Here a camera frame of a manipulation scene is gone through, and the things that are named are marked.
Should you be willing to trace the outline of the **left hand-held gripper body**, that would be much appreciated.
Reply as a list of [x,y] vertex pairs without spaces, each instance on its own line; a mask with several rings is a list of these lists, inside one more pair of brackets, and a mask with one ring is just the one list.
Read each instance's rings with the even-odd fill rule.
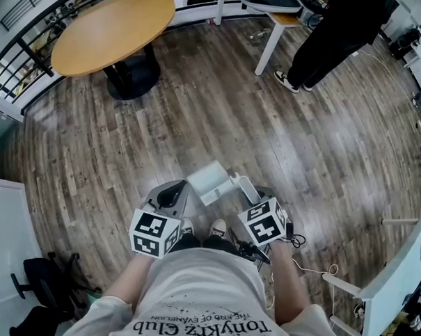
[[153,205],[136,209],[129,228],[132,251],[163,258],[180,240],[182,221],[158,213]]

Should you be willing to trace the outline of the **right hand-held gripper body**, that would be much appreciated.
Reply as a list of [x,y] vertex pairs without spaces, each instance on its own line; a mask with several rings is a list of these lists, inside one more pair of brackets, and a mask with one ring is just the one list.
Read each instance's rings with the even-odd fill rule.
[[286,237],[287,212],[272,197],[238,215],[256,246]]

